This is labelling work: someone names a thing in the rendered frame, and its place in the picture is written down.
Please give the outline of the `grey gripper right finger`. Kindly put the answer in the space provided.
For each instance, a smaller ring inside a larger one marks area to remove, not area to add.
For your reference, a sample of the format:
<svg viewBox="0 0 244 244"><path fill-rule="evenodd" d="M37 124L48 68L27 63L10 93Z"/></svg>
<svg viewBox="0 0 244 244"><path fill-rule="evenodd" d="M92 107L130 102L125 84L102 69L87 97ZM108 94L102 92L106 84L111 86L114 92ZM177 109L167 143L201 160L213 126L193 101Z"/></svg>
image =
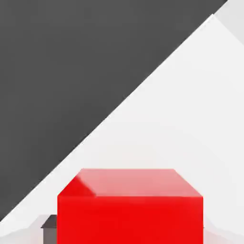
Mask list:
<svg viewBox="0 0 244 244"><path fill-rule="evenodd" d="M203 244L244 244L244 235L217 228L209 219L204 219Z"/></svg>

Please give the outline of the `small red cube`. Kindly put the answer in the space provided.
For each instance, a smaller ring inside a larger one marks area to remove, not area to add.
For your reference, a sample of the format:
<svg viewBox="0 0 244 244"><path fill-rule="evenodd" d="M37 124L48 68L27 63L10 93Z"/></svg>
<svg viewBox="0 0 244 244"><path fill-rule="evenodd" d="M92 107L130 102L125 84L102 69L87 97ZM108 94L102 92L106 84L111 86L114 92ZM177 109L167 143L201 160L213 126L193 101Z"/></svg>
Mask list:
<svg viewBox="0 0 244 244"><path fill-rule="evenodd" d="M203 197L173 169L82 169L58 194L57 244L203 244Z"/></svg>

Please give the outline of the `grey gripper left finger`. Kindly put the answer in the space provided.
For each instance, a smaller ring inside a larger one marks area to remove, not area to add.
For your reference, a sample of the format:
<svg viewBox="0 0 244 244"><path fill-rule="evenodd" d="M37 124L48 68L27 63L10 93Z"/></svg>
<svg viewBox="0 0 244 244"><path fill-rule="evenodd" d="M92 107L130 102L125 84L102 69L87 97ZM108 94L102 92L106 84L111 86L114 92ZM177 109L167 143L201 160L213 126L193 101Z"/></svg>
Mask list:
<svg viewBox="0 0 244 244"><path fill-rule="evenodd" d="M0 244L57 244L57 228L54 217L39 215L28 227L0 237Z"/></svg>

